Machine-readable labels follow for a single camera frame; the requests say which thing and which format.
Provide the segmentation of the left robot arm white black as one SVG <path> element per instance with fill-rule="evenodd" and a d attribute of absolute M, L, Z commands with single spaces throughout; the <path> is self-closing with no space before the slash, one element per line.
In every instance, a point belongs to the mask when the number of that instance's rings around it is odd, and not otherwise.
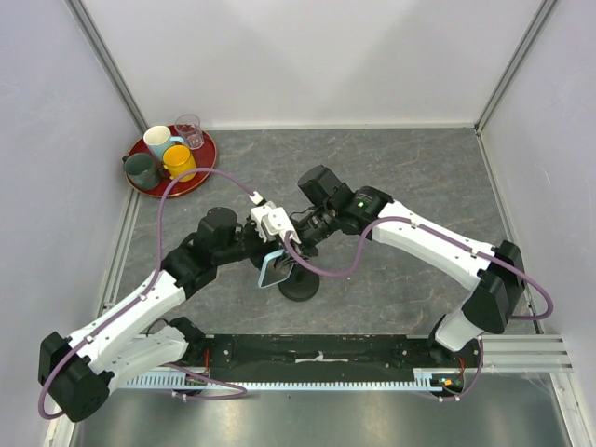
<path fill-rule="evenodd" d="M 228 208 L 209 210 L 196 231 L 159 256 L 156 269 L 115 307 L 68 336 L 46 336 L 38 363 L 40 416 L 80 422 L 137 375 L 176 361 L 197 365 L 205 352 L 203 334 L 187 318 L 142 340 L 136 336 L 216 279 L 219 266 L 244 260 L 261 265 L 278 247 L 278 225 L 271 221 L 276 216 L 275 205 L 264 201 L 244 224 Z"/>

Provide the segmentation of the phone with light blue case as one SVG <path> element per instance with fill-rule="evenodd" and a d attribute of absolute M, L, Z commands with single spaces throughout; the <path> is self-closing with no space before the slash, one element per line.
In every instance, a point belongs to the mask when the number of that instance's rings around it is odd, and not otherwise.
<path fill-rule="evenodd" d="M 284 250 L 272 251 L 263 259 L 257 285 L 266 289 L 285 281 L 291 274 L 294 261 Z"/>

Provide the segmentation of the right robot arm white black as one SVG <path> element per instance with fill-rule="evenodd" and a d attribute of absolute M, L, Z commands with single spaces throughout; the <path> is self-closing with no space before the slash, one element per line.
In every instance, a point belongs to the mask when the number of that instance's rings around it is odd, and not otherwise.
<path fill-rule="evenodd" d="M 515 244 L 504 240 L 494 246 L 458 235 L 374 187 L 351 190 L 324 166 L 303 175 L 298 186 L 314 208 L 300 220 L 279 212 L 274 227 L 299 264 L 320 241 L 340 231 L 405 251 L 469 292 L 433 329 L 426 345 L 433 364 L 448 366 L 472 339 L 505 330 L 526 285 L 521 251 Z"/>

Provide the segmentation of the black phone stand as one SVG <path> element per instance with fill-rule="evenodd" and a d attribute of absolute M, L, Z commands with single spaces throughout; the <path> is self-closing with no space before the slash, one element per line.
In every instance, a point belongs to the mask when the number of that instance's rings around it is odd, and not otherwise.
<path fill-rule="evenodd" d="M 278 290 L 288 300 L 301 303 L 317 294 L 319 284 L 319 275 L 296 265 L 289 277 L 278 284 Z"/>

